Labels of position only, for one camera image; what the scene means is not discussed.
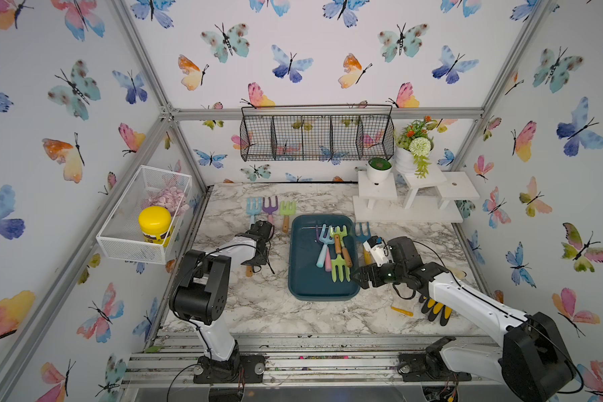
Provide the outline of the purple tool pink handle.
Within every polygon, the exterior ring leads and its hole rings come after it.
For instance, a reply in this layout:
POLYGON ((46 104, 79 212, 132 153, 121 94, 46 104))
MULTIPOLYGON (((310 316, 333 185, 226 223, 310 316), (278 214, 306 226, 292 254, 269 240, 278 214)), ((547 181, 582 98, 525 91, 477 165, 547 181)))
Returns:
MULTIPOLYGON (((318 236, 321 232, 321 229, 319 229, 318 227, 316 228, 316 235, 317 235, 317 241, 318 241, 318 236)), ((331 271, 332 270, 332 265, 331 265, 331 257, 330 257, 330 253, 329 253, 329 246, 328 246, 328 257, 326 258, 326 265, 325 268, 323 268, 325 271, 331 271)))

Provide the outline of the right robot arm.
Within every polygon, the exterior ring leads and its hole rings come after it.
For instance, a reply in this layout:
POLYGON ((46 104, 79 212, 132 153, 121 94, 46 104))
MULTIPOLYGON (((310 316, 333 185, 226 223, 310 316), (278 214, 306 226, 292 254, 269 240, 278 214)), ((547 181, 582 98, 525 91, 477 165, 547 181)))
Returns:
POLYGON ((494 345, 445 336, 419 358, 402 358, 398 370, 408 380, 457 380, 477 376, 506 385, 522 401, 547 401, 582 374, 572 361, 555 321, 498 303, 459 281, 445 266, 425 264, 406 237, 384 241, 371 236, 363 247, 373 261, 354 269, 363 289, 405 284, 415 294, 441 303, 478 328, 494 345))

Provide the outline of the teal fork yellow handle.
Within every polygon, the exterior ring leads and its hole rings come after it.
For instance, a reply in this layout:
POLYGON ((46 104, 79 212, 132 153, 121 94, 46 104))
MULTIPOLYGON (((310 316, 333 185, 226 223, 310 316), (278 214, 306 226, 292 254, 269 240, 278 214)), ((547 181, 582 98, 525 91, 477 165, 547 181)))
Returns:
POLYGON ((362 245, 363 263, 368 266, 373 263, 372 256, 365 247, 367 240, 371 237, 370 224, 368 222, 358 222, 353 226, 353 230, 356 240, 362 245))

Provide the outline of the yellow lidded jar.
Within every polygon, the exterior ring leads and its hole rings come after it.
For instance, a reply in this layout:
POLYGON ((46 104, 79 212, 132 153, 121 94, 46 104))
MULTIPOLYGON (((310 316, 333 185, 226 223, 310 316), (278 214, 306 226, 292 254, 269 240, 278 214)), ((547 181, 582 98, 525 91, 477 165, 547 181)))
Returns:
POLYGON ((172 234, 172 215, 162 207, 150 206, 138 216, 144 241, 168 247, 172 234))

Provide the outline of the light blue fork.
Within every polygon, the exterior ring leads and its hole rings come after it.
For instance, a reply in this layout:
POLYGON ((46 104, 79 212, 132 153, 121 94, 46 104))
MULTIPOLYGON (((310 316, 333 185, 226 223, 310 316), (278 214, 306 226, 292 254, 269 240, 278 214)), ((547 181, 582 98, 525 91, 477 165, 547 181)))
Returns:
POLYGON ((257 216, 262 212, 262 201, 260 197, 246 199, 246 214, 249 215, 251 224, 256 223, 257 216))

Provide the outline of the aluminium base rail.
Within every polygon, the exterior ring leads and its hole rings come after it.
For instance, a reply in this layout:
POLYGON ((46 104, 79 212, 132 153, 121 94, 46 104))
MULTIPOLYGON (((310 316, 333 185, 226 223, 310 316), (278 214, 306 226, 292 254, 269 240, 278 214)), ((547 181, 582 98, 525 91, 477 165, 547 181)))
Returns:
MULTIPOLYGON (((429 335, 239 334, 241 353, 266 360, 264 387, 302 385, 402 385, 402 353, 416 354, 437 341, 429 335)), ((194 364, 204 346, 192 333, 166 335, 157 351, 135 353, 123 383, 129 388, 192 387, 194 364)))

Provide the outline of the pink flower bundle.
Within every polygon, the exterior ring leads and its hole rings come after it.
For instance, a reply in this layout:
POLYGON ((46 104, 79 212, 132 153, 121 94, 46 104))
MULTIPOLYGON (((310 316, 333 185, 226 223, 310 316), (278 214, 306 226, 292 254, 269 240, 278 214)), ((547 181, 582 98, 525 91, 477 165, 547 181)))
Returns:
POLYGON ((184 214, 189 209, 187 195, 176 186, 161 190, 158 194, 152 196, 149 200, 150 206, 158 206, 172 215, 184 214))

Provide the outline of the white tiered display stand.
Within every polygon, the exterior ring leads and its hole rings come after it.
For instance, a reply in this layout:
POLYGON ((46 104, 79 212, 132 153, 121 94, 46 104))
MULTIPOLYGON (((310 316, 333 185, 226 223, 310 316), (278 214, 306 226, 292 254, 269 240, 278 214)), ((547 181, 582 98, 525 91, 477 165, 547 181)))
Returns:
POLYGON ((358 169, 358 194, 353 207, 358 222, 418 222, 454 224, 463 221, 457 201, 476 201, 480 195, 464 172, 443 172, 438 167, 424 179, 403 176, 408 192, 398 196, 395 176, 380 184, 358 169))

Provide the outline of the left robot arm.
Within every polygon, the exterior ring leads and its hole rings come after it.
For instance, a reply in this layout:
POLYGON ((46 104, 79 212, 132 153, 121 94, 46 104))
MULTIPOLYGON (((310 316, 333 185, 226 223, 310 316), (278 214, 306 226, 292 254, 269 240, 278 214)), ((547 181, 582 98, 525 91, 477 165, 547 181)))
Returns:
POLYGON ((269 266, 268 243, 273 225, 259 220, 242 234, 211 251, 188 251, 179 266, 169 309, 194 325, 205 347, 204 360, 229 370, 238 366, 238 343, 222 318, 231 271, 242 266, 269 266))

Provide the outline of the small white pot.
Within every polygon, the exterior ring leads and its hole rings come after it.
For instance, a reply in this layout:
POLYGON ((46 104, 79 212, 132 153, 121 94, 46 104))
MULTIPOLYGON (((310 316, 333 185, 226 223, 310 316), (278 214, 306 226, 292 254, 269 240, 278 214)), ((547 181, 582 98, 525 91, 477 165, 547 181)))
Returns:
POLYGON ((392 164, 389 160, 374 157, 368 160, 366 167, 367 177, 370 182, 380 185, 390 176, 392 164))

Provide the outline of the yellow marker on table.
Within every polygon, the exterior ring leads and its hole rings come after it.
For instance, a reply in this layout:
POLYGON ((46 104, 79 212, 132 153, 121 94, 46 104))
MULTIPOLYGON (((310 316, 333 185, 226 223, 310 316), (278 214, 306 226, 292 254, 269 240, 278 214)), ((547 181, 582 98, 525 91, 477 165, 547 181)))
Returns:
POLYGON ((393 310, 393 311, 395 311, 397 313, 403 314, 403 315, 405 315, 407 317, 413 317, 414 316, 414 313, 412 313, 412 311, 408 311, 408 310, 405 310, 405 309, 402 309, 402 308, 397 308, 397 307, 394 307, 394 306, 391 306, 390 308, 391 308, 391 310, 393 310))

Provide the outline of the green rake wooden handle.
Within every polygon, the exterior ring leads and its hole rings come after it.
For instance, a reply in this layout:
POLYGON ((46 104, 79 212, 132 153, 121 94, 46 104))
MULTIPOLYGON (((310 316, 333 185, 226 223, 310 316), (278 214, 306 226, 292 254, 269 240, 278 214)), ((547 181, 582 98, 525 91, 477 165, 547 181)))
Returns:
POLYGON ((331 227, 331 236, 338 235, 339 236, 339 244, 341 246, 341 254, 346 261, 346 265, 348 268, 353 266, 353 261, 350 258, 350 254, 348 252, 348 248, 344 244, 344 238, 348 235, 347 226, 332 226, 331 227))

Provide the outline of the light blue rake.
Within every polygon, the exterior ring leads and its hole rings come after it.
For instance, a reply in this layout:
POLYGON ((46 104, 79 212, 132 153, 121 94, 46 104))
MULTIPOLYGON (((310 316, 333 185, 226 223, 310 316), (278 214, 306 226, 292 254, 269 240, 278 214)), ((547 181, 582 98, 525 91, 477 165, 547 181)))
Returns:
POLYGON ((325 268, 326 258, 328 257, 328 246, 334 244, 334 239, 330 234, 330 229, 330 226, 324 224, 318 236, 318 241, 323 245, 316 263, 318 268, 325 268))

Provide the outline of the white pot with flowers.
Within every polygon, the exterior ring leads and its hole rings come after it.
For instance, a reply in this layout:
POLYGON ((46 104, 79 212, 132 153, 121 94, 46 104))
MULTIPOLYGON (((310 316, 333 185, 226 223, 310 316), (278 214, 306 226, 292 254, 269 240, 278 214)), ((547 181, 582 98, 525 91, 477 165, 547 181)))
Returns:
POLYGON ((395 136, 395 167, 399 173, 408 174, 413 169, 418 179, 428 175, 434 146, 429 137, 431 122, 429 116, 414 120, 395 136))

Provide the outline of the purple rake pink handle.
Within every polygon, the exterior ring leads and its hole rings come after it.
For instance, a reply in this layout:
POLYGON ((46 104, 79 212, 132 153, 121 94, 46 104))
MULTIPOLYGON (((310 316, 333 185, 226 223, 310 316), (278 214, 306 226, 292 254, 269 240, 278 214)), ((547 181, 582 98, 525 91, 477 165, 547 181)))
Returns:
POLYGON ((262 199, 262 211, 266 214, 267 220, 270 224, 274 225, 274 214, 278 211, 279 202, 278 197, 264 197, 262 199))

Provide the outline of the teal plastic storage box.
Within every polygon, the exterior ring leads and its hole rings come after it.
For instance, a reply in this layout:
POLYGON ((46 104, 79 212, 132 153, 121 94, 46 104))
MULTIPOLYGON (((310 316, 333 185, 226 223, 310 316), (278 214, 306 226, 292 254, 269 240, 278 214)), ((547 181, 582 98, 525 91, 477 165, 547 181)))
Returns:
POLYGON ((358 266, 355 240, 346 236, 342 256, 352 266, 336 268, 330 229, 351 230, 353 221, 341 214, 303 214, 291 224, 288 288, 306 302, 344 302, 359 292, 351 273, 358 266))

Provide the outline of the green wide fork wooden handle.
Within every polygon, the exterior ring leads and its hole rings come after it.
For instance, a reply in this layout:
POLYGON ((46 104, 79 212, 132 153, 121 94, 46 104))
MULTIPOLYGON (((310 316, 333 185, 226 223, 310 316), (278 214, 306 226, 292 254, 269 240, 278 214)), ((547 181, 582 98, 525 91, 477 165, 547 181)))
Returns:
POLYGON ((289 233, 291 217, 296 214, 296 201, 282 201, 280 203, 280 215, 283 216, 282 231, 289 233))

